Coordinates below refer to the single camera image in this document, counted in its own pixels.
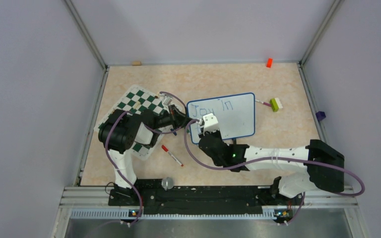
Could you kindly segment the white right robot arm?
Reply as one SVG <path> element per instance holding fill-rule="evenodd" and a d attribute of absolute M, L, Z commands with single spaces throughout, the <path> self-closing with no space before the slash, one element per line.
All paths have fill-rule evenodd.
<path fill-rule="evenodd" d="M 344 191 L 344 156 L 325 142 L 312 139 L 297 148 L 260 148 L 247 144 L 227 144 L 219 131 L 200 134 L 198 147 L 217 168 L 232 172 L 279 170 L 286 176 L 275 178 L 271 198 L 285 204 L 290 198 L 316 188 Z"/>

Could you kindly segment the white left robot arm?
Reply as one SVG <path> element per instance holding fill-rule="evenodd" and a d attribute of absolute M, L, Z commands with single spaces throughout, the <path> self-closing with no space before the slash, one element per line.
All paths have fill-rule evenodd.
<path fill-rule="evenodd" d="M 130 114 L 129 111 L 115 109 L 98 131 L 98 139 L 103 143 L 109 161 L 114 166 L 114 195 L 120 195 L 127 205 L 133 205 L 139 199 L 139 191 L 132 187 L 137 180 L 131 162 L 131 151 L 135 143 L 152 148 L 163 133 L 162 128 L 171 126 L 178 130 L 190 120 L 174 105 L 161 113 L 145 109 L 140 114 Z"/>

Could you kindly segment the blue framed whiteboard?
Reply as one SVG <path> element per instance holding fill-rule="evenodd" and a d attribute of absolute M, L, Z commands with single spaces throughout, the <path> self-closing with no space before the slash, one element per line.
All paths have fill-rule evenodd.
<path fill-rule="evenodd" d="M 214 114 L 223 140 L 255 134 L 255 95 L 252 92 L 189 101 L 187 110 L 192 119 Z"/>

